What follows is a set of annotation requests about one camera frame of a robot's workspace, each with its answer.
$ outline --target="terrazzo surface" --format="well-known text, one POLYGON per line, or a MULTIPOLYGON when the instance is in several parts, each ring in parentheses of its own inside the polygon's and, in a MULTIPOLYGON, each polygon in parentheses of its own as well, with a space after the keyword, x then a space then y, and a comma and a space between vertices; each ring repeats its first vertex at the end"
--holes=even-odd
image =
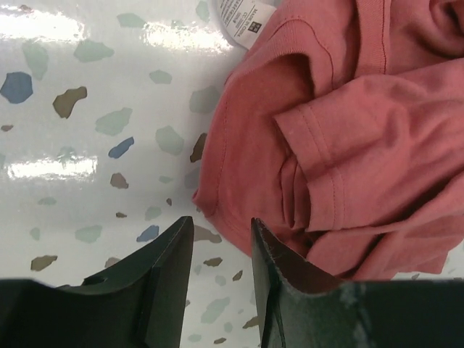
MULTIPOLYGON (((0 278, 78 285, 191 215, 181 346, 258 347, 250 259, 191 203, 244 54, 211 7, 0 0, 0 278)), ((461 245, 432 278, 464 276, 463 261, 461 245)))

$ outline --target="red fabric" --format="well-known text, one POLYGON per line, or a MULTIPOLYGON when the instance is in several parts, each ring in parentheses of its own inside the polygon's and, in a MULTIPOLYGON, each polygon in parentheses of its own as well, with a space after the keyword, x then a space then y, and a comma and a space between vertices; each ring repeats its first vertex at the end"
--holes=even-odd
POLYGON ((464 1, 286 0, 229 77, 194 202, 344 278, 439 273, 464 236, 464 1))

